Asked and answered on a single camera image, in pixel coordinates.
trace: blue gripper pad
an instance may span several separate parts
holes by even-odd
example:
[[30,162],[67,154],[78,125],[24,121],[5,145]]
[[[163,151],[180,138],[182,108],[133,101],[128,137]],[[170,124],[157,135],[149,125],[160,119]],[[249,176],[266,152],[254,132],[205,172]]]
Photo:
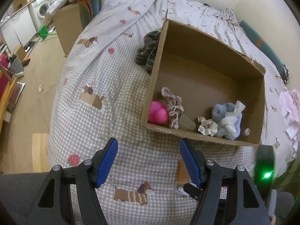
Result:
[[199,188],[202,183],[200,169],[183,139],[180,141],[180,153],[192,183]]
[[116,158],[117,152],[118,152],[118,141],[114,139],[110,144],[108,150],[106,151],[102,159],[102,162],[98,167],[98,176],[95,183],[99,187],[105,183],[107,176],[110,172],[110,169],[113,165],[113,162]]

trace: cabinet door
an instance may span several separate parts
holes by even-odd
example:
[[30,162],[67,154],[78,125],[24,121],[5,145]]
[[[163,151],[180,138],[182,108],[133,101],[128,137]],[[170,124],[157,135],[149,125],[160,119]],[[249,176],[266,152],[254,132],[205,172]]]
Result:
[[15,28],[14,28],[14,22],[12,19],[7,21],[2,27],[1,31],[3,34],[3,37],[5,39],[5,42],[10,50],[12,52],[17,46],[20,46],[21,43],[17,37]]
[[13,16],[14,28],[16,34],[23,46],[36,34],[28,7],[24,7],[15,16]]

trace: green light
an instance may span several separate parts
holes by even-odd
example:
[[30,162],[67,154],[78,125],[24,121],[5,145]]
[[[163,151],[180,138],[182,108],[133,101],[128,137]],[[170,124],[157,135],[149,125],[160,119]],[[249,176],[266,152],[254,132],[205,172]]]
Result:
[[272,175],[272,172],[267,172],[267,173],[265,173],[263,178],[268,179],[269,177],[271,177],[271,175]]

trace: white quilt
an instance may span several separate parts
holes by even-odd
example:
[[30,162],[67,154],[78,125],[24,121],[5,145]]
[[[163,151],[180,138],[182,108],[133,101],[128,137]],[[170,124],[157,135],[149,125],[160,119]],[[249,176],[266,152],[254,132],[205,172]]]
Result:
[[[140,126],[150,77],[134,59],[144,35],[162,26],[167,9],[169,19],[207,32],[266,68],[261,143],[274,148],[275,176],[286,171],[292,158],[278,103],[284,84],[273,63],[246,37],[232,10],[220,12],[186,0],[106,0],[66,59],[54,98],[48,149],[50,163],[66,168],[70,155],[90,159],[110,137],[118,140],[108,179],[96,190],[109,224],[188,224],[196,208],[195,200],[173,189],[180,139]],[[85,98],[90,88],[97,102]],[[220,166],[243,165],[253,175],[256,147],[199,142],[194,146]],[[136,191],[141,184],[155,190],[145,196],[147,204],[133,197],[127,198],[130,202],[114,200],[115,189]],[[73,206],[80,220],[76,201]]]

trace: washing machine door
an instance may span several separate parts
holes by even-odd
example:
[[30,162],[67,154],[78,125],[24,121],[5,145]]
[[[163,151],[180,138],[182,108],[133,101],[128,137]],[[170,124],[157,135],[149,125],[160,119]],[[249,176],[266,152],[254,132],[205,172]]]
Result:
[[42,4],[40,4],[40,6],[37,9],[37,16],[40,19],[44,19],[48,8],[49,8],[49,3],[48,2],[43,2]]

